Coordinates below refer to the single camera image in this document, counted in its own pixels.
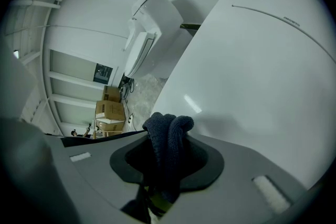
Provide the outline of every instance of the cardboard box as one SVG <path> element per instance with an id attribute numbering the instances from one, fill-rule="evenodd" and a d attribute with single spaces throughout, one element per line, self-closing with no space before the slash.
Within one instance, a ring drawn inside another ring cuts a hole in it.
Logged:
<path id="1" fill-rule="evenodd" d="M 116 87 L 104 86 L 103 96 L 101 100 L 120 102 L 120 92 Z"/>
<path id="2" fill-rule="evenodd" d="M 125 112 L 122 103 L 98 101 L 96 104 L 96 125 L 102 131 L 122 131 Z"/>
<path id="3" fill-rule="evenodd" d="M 107 133 L 107 137 L 118 135 L 118 134 L 122 134 L 122 131 L 120 131 L 120 132 L 114 132 L 114 133 Z"/>

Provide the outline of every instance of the black cable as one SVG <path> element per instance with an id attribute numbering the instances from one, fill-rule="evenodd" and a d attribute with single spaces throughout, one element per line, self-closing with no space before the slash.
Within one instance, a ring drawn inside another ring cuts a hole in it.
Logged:
<path id="1" fill-rule="evenodd" d="M 126 93 L 124 94 L 124 97 L 121 100 L 126 100 L 126 98 L 128 96 L 128 92 L 129 92 L 129 87 L 127 87 Z"/>
<path id="2" fill-rule="evenodd" d="M 134 79 L 131 79 L 130 83 L 131 83 L 131 85 L 130 85 L 130 93 L 132 93 L 132 92 L 134 92 Z"/>
<path id="3" fill-rule="evenodd" d="M 127 111 L 128 111 L 128 118 L 127 118 L 127 120 L 128 120 L 128 119 L 130 118 L 130 110 L 128 109 L 128 105 L 127 105 L 127 103 L 128 103 L 128 101 L 125 100 L 125 104 L 126 104 Z"/>
<path id="4" fill-rule="evenodd" d="M 134 115 L 133 115 L 133 120 L 132 120 L 132 123 L 133 123 L 133 128 L 135 129 L 135 131 L 137 132 L 135 126 L 134 126 Z"/>

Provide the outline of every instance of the white machine housing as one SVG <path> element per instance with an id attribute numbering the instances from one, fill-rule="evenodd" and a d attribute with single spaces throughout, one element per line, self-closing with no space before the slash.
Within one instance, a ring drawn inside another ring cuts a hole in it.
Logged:
<path id="1" fill-rule="evenodd" d="M 169 0 L 138 0 L 132 16 L 125 46 L 125 50 L 131 49 L 125 76 L 139 78 L 152 73 L 168 78 L 192 39 L 180 29 L 182 17 Z"/>
<path id="2" fill-rule="evenodd" d="M 219 0 L 153 112 L 191 116 L 191 135 L 256 150 L 309 189 L 335 158 L 335 46 L 316 0 Z"/>

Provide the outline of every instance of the dark blue towel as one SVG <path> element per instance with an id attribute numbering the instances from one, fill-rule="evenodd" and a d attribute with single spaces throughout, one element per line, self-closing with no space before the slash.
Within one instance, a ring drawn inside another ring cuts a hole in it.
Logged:
<path id="1" fill-rule="evenodd" d="M 155 153 L 158 173 L 155 189 L 171 203 L 180 194 L 181 165 L 184 161 L 182 139 L 193 126 L 194 121 L 189 116 L 163 116 L 159 112 L 155 112 L 142 126 L 148 131 Z"/>

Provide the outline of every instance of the floor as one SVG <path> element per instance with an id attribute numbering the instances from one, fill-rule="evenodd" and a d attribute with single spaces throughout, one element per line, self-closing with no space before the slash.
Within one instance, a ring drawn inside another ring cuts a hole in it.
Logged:
<path id="1" fill-rule="evenodd" d="M 143 129 L 142 125 L 151 116 L 152 109 L 166 81 L 166 79 L 157 79 L 151 74 L 134 80 L 134 91 L 129 93 L 126 98 L 128 109 L 125 101 L 122 101 L 126 116 L 123 133 Z M 127 121 L 129 115 L 128 110 L 129 114 L 134 113 L 133 123 L 130 125 L 128 125 Z"/>

